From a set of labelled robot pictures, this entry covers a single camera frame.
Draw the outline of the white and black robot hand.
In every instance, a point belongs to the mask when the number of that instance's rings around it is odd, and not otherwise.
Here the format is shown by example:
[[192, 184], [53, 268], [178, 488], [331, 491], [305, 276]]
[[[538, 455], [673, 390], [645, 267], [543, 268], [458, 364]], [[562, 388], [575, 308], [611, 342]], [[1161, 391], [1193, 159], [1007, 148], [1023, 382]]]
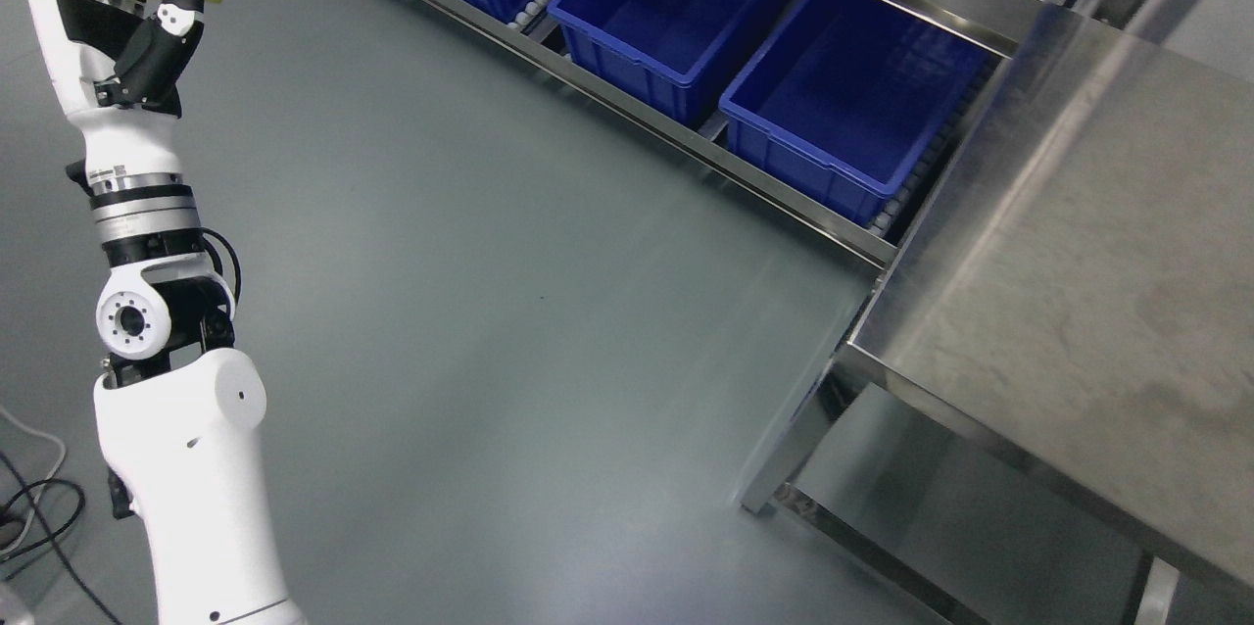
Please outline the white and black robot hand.
[[84, 156], [66, 176], [98, 198], [186, 191], [176, 82], [204, 31], [207, 0], [28, 0], [46, 72]]

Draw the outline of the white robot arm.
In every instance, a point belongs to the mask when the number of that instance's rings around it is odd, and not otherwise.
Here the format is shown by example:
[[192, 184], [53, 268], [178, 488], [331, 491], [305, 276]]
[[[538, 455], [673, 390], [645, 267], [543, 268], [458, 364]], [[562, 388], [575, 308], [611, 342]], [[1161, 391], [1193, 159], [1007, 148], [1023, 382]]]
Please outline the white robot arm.
[[270, 523], [267, 394], [236, 348], [219, 236], [178, 172], [66, 176], [89, 197], [109, 276], [93, 389], [113, 515], [143, 523], [162, 624], [303, 624]]

